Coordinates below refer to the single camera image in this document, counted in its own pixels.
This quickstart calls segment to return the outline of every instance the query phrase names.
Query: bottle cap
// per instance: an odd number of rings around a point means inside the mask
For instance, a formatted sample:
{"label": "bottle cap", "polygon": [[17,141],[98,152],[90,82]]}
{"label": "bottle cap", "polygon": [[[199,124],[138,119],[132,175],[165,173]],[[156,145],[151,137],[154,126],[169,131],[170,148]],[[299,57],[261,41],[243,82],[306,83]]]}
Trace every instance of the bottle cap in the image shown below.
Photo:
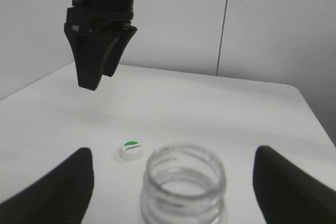
{"label": "bottle cap", "polygon": [[121,147],[120,156],[126,161],[137,161],[143,157],[143,146],[136,141],[127,142]]}

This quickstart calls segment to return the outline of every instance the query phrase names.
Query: clear plastic bottle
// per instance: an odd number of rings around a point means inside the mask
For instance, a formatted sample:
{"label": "clear plastic bottle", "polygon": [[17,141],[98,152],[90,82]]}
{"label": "clear plastic bottle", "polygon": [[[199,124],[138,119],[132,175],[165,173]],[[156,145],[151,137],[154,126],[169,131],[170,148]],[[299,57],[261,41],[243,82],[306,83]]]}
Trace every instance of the clear plastic bottle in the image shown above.
{"label": "clear plastic bottle", "polygon": [[225,224],[226,178],[219,158],[195,145],[154,152],[143,178],[140,208],[146,224]]}

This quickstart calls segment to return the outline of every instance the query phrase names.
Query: white table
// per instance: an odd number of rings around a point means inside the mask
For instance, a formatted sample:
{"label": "white table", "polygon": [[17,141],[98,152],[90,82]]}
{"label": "white table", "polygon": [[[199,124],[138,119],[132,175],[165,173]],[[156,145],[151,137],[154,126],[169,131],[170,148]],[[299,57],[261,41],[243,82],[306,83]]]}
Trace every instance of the white table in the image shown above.
{"label": "white table", "polygon": [[[222,159],[229,224],[265,223],[252,187],[259,145],[336,189],[336,150],[293,87],[126,66],[96,92],[76,81],[70,64],[0,102],[0,201],[87,146],[96,184],[84,223],[136,224],[148,156],[181,141]],[[145,157],[126,163],[118,149],[132,140]]]}

